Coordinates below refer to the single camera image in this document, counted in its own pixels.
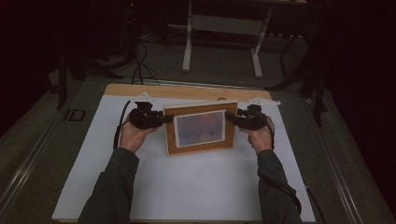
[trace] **sleeve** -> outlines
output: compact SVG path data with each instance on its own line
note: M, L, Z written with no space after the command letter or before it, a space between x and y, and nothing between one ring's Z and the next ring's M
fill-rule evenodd
M96 181L78 223L130 223L138 163L139 159L133 152L115 148L105 171Z
M264 150L258 155L260 175L281 185L288 186L282 163L273 150ZM260 206L262 222L265 223L303 223L292 198L277 189L268 181L260 178Z

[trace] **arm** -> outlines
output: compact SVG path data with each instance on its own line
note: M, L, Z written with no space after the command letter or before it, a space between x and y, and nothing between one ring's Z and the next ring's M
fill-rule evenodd
M258 154L259 172L284 186L288 185L283 166L273 150ZM289 195L260 179L259 197L263 223L302 223L296 206Z
M122 126L120 147L114 148L105 171L99 175L78 223L130 223L134 176L139 163L135 153L147 135L156 130L140 130L131 122Z
M267 123L257 131L240 131L248 134L247 140L256 151L260 175L289 186L283 166L273 151L273 132L269 130L272 122ZM292 198L263 178L259 182L259 197L263 223L302 223Z

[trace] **metal stand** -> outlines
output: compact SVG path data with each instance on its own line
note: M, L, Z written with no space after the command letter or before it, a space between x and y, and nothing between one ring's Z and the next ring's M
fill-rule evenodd
M259 51L268 22L271 18L273 9L270 7L266 11L264 21L242 20L234 18L213 17L192 14L192 0L189 1L189 16L187 18L187 43L184 50L183 72L190 71L191 63L191 32L194 30L205 30L213 32L233 33L240 35L258 35L259 39L255 48L251 49L251 58L253 61L254 73L256 78L262 78L262 67L259 60Z

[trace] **hand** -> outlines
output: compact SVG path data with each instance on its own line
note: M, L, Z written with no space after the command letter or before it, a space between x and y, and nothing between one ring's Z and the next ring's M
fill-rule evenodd
M261 152L263 150L272 150L273 149L273 140L272 140L272 134L269 129L269 125L266 125L257 131L252 131L252 130L243 129L243 128L239 128L239 131L248 134L247 141L254 148L254 150L256 151L256 154L259 154L259 152Z
M154 133L158 130L157 128L150 129L138 129L131 122L127 121L122 125L120 147L128 149L133 153L143 145L146 137L150 133Z

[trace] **wooden picture frame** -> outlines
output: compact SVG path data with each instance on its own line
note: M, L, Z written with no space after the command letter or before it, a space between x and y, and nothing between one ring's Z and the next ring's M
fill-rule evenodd
M233 147L234 125L224 112L236 114L236 100L164 105L164 115L174 115L165 124L168 156Z

